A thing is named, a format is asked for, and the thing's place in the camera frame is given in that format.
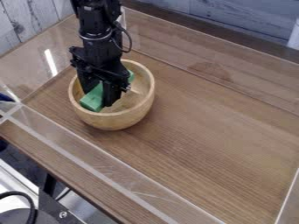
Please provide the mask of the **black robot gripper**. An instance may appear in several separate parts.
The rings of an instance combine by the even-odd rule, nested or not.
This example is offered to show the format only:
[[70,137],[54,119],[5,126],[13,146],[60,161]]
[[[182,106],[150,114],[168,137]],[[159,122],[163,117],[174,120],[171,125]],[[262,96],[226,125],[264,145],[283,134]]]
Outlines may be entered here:
[[[83,47],[72,46],[70,53],[71,65],[78,70],[79,83],[87,94],[102,82],[100,71],[123,74],[126,66],[122,63],[123,35],[80,36]],[[103,106],[111,107],[127,92],[128,81],[106,80],[103,82]]]

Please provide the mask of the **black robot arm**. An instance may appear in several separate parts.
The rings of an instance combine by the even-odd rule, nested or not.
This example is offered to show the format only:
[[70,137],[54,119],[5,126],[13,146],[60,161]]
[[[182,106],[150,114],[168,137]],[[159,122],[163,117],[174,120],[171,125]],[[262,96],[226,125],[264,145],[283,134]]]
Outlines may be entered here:
[[79,20],[83,47],[70,48],[70,63],[78,71],[84,98],[96,97],[94,111],[111,107],[130,89],[131,71],[122,62],[123,34],[127,29],[118,22],[122,16],[120,0],[71,0]]

